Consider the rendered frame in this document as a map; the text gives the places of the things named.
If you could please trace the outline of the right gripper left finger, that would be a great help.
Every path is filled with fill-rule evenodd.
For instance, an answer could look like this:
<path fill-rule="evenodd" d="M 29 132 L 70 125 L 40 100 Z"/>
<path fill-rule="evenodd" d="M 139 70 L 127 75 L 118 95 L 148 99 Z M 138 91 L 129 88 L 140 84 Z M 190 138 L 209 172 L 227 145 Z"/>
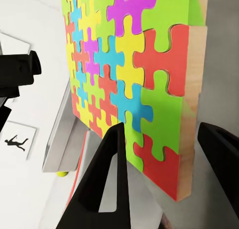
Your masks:
<path fill-rule="evenodd" d="M 112 156 L 118 154 L 117 209 L 99 212 Z M 124 123 L 111 126 L 56 229 L 131 229 Z"/>

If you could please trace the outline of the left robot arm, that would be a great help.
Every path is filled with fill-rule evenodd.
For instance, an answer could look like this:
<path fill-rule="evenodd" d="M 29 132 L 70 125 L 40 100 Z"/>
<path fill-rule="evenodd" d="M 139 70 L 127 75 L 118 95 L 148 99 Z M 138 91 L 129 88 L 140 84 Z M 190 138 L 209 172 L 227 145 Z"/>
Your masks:
<path fill-rule="evenodd" d="M 36 51 L 30 51 L 30 54 L 3 55 L 0 42 L 0 132 L 11 113 L 11 109 L 5 106 L 6 101 L 19 97 L 19 86 L 32 85 L 33 76 L 41 73 Z"/>

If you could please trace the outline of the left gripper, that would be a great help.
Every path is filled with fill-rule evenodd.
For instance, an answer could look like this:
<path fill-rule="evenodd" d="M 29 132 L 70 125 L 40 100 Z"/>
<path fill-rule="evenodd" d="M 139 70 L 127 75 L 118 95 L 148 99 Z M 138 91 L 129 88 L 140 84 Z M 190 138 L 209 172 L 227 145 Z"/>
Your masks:
<path fill-rule="evenodd" d="M 36 51 L 30 51 L 30 54 L 0 55 L 0 95 L 11 93 L 16 86 L 32 85 L 33 76 L 41 73 Z"/>

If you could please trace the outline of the jigsaw puzzle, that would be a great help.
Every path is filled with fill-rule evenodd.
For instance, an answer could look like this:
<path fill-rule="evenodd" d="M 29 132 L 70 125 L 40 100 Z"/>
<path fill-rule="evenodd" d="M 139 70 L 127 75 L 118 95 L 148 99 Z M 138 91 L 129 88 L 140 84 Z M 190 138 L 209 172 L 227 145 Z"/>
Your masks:
<path fill-rule="evenodd" d="M 61 0 L 73 114 L 179 202 L 191 195 L 208 0 Z"/>

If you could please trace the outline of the toy box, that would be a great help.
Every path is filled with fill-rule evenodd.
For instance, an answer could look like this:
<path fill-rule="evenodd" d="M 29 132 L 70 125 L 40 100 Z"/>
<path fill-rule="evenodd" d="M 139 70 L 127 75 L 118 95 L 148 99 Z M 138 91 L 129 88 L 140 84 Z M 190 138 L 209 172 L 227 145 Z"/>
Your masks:
<path fill-rule="evenodd" d="M 42 172 L 76 171 L 85 133 L 90 130 L 73 114 L 71 81 L 69 80 L 46 146 Z"/>

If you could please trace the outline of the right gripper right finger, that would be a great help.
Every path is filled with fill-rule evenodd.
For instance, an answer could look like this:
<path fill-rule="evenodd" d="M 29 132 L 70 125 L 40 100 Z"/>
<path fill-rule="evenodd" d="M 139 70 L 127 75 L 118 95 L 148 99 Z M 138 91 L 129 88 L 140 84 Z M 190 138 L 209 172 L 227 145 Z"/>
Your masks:
<path fill-rule="evenodd" d="M 201 122 L 197 139 L 239 219 L 239 137 Z"/>

